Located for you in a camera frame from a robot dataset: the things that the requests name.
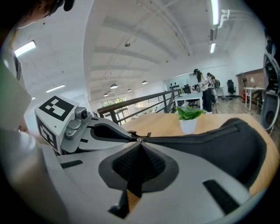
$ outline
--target white ceiling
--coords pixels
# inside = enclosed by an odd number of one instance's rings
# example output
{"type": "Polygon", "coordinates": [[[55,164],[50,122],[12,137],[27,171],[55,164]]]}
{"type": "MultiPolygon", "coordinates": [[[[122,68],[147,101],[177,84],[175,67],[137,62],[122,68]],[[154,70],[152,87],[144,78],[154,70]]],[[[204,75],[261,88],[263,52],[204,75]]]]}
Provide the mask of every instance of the white ceiling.
{"type": "MultiPolygon", "coordinates": [[[[219,5],[246,10],[239,0],[219,5]]],[[[126,93],[142,87],[143,80],[162,80],[166,67],[184,67],[178,61],[210,56],[211,25],[210,0],[79,0],[70,12],[60,8],[20,29],[14,48],[31,40],[37,45],[19,58],[27,89],[36,97],[32,105],[61,84],[66,87],[56,94],[73,98],[87,92],[93,101],[114,83],[116,94],[126,93]]],[[[227,53],[241,26],[242,21],[228,21],[219,29],[212,56],[227,53]]]]}

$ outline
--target potted plant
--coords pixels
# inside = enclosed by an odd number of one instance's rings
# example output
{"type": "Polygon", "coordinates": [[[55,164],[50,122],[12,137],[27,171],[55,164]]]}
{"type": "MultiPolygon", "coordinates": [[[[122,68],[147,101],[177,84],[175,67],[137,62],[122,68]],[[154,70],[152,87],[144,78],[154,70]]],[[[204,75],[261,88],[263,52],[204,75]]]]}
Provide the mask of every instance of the potted plant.
{"type": "Polygon", "coordinates": [[[187,107],[177,107],[176,110],[179,114],[179,121],[182,132],[185,134],[192,134],[196,130],[197,118],[205,113],[201,109],[193,109],[189,106],[187,107]]]}

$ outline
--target black pants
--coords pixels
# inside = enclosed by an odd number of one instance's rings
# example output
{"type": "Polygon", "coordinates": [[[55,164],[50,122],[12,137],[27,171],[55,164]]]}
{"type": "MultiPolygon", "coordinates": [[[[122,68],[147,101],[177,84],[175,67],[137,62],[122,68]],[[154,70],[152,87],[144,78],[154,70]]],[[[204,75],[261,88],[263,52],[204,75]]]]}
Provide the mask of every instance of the black pants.
{"type": "Polygon", "coordinates": [[[203,99],[203,108],[207,110],[207,112],[212,112],[212,104],[211,104],[211,89],[208,88],[202,92],[203,99]]]}

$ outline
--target black cap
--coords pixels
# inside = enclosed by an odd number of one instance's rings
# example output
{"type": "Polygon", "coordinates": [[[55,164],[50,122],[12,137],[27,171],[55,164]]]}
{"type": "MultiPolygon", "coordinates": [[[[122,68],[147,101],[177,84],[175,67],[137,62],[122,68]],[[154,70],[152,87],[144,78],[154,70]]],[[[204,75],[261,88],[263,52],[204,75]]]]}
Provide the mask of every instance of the black cap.
{"type": "Polygon", "coordinates": [[[75,0],[55,0],[52,9],[50,11],[50,13],[48,14],[48,16],[50,16],[51,14],[55,13],[56,10],[63,5],[63,9],[64,11],[68,12],[73,8],[75,0]]]}

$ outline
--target white pot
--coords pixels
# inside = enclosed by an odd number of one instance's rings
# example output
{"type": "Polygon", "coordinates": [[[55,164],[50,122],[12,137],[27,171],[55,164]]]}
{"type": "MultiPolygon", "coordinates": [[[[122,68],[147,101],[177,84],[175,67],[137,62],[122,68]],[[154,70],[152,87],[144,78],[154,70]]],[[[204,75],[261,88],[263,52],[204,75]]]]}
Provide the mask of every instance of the white pot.
{"type": "Polygon", "coordinates": [[[192,134],[196,130],[197,118],[193,120],[179,120],[182,132],[185,134],[192,134]]]}

